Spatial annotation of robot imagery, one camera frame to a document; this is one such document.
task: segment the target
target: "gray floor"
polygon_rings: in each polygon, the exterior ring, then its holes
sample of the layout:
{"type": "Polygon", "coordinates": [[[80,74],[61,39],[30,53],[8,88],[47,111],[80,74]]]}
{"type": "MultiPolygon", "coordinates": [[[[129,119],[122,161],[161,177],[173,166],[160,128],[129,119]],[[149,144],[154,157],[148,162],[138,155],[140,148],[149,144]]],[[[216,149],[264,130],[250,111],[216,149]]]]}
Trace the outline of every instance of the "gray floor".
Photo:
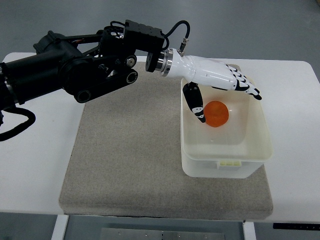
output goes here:
{"type": "MultiPolygon", "coordinates": [[[[110,21],[126,19],[161,28],[164,33],[184,19],[191,25],[186,54],[306,61],[320,79],[320,7],[315,0],[2,0],[0,59],[11,52],[34,52],[33,44],[48,30],[66,36],[94,34],[110,21]]],[[[179,27],[170,37],[170,46],[178,48],[184,34],[184,27],[179,27]]],[[[303,79],[292,84],[302,86],[302,83],[303,79]]],[[[15,237],[17,225],[11,224],[12,219],[31,224],[42,218],[40,222],[51,228],[35,224],[36,232],[43,230],[43,236],[52,232],[51,218],[29,215],[25,220],[24,217],[1,214],[0,239],[27,239],[15,237]]]]}

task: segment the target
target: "orange ball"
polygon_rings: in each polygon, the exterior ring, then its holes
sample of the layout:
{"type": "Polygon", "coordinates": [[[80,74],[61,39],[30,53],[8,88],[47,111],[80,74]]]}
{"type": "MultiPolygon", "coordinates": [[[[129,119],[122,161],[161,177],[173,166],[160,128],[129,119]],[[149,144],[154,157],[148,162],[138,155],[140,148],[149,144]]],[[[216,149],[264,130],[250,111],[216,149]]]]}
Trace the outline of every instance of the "orange ball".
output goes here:
{"type": "Polygon", "coordinates": [[[220,101],[211,101],[204,107],[205,123],[217,128],[225,124],[229,119],[229,110],[220,101]]]}

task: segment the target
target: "gray mat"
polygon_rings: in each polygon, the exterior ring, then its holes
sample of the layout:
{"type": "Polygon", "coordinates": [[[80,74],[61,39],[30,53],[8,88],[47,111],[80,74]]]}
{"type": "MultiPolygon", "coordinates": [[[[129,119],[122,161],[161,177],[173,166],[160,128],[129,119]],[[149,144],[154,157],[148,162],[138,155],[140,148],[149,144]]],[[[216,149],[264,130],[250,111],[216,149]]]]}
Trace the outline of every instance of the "gray mat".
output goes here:
{"type": "Polygon", "coordinates": [[[86,103],[59,203],[65,214],[264,219],[264,167],[245,179],[194,178],[181,166],[180,79],[138,80],[86,103]]]}

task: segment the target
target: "black cable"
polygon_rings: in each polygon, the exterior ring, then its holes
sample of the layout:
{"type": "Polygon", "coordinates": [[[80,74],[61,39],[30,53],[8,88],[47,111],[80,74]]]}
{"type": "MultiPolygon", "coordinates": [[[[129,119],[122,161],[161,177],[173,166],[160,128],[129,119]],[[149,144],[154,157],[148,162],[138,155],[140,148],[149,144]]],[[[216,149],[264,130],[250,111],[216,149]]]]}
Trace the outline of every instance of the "black cable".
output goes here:
{"type": "Polygon", "coordinates": [[[166,37],[165,35],[163,35],[163,36],[165,39],[165,47],[161,48],[162,51],[167,50],[167,48],[169,47],[169,44],[170,44],[168,37],[166,37]]]}
{"type": "Polygon", "coordinates": [[[119,24],[119,25],[122,25],[122,26],[126,26],[124,23],[122,23],[122,22],[120,22],[120,21],[111,21],[110,22],[110,26],[112,26],[113,27],[113,24],[119,24]]]}
{"type": "Polygon", "coordinates": [[[26,130],[28,127],[30,127],[32,124],[34,124],[36,121],[35,114],[32,111],[29,111],[24,108],[12,107],[12,108],[7,108],[4,111],[7,113],[19,114],[19,115],[26,116],[28,118],[28,120],[23,123],[20,123],[18,126],[14,127],[13,129],[11,129],[9,131],[0,133],[0,142],[11,139],[14,136],[22,133],[24,130],[26,130]]]}
{"type": "Polygon", "coordinates": [[[189,37],[189,34],[190,34],[190,24],[189,24],[186,20],[178,21],[178,22],[173,26],[173,28],[172,28],[167,34],[165,34],[164,36],[165,36],[165,37],[169,37],[169,36],[177,29],[177,27],[179,27],[181,24],[185,24],[185,25],[186,25],[185,38],[187,39],[187,38],[189,37]]]}

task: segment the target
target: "plastic container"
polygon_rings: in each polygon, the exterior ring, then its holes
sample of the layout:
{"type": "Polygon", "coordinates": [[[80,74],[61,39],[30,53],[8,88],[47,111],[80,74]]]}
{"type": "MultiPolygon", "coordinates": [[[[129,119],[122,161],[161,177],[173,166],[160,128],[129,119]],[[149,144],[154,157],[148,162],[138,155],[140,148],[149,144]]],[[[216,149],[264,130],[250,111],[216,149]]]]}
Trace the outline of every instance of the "plastic container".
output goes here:
{"type": "Polygon", "coordinates": [[[199,85],[203,107],[224,103],[228,121],[219,127],[201,123],[188,108],[181,81],[181,160],[190,177],[234,178],[250,176],[273,153],[261,102],[240,91],[223,91],[199,85]]]}

